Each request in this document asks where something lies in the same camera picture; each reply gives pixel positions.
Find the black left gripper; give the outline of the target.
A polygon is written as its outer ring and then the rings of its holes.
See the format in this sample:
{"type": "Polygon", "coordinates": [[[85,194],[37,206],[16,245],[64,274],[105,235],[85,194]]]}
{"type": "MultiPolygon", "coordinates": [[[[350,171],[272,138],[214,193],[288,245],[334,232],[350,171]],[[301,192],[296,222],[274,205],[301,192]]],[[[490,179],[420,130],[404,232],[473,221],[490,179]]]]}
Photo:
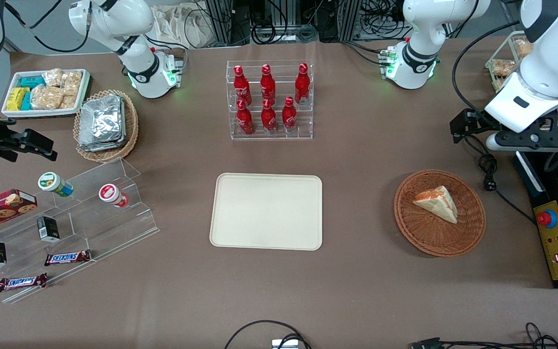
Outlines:
{"type": "Polygon", "coordinates": [[[463,109],[450,122],[450,132],[453,133],[454,144],[462,142],[467,137],[477,137],[485,132],[498,132],[500,130],[500,122],[489,113],[474,112],[473,109],[463,109]]]}

